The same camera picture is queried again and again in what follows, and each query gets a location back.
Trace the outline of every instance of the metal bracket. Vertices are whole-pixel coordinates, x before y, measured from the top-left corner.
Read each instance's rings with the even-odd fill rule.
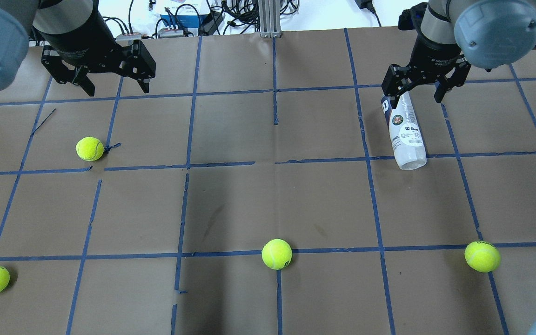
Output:
[[[260,36],[281,36],[281,6],[279,0],[258,0],[260,5]]]

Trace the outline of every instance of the round sticker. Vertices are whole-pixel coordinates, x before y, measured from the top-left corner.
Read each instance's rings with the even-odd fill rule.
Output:
[[[395,116],[392,118],[392,124],[395,125],[395,126],[398,126],[399,124],[401,124],[402,121],[404,121],[404,119],[403,119],[402,116],[400,116],[400,115],[395,115]]]
[[[421,132],[419,131],[419,127],[414,123],[408,122],[403,127],[401,127],[398,136],[404,144],[407,144],[412,147],[423,146]]]

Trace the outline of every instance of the white label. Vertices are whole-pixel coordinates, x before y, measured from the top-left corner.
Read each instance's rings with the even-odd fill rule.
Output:
[[[400,140],[412,147],[423,146],[423,140],[421,139],[421,132],[419,127],[411,122],[404,123],[400,125],[400,132],[398,133]]]

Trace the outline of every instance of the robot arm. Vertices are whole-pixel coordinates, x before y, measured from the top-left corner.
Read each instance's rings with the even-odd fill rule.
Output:
[[[92,97],[95,87],[87,74],[114,72],[136,79],[149,92],[154,59],[141,40],[127,47],[115,43],[98,13],[98,0],[0,0],[0,90],[13,82],[26,56],[32,26],[50,44],[41,63],[58,83],[71,82]]]
[[[438,83],[439,103],[472,65],[489,72],[536,48],[536,0],[430,0],[404,11],[398,28],[415,29],[417,40],[407,66],[389,66],[383,93],[396,108],[403,93]]]

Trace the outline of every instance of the plastic bottle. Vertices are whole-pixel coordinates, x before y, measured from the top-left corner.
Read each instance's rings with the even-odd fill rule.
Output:
[[[396,109],[392,109],[388,97],[383,96],[381,103],[398,167],[401,170],[419,169],[427,163],[427,156],[409,93],[400,96]]]

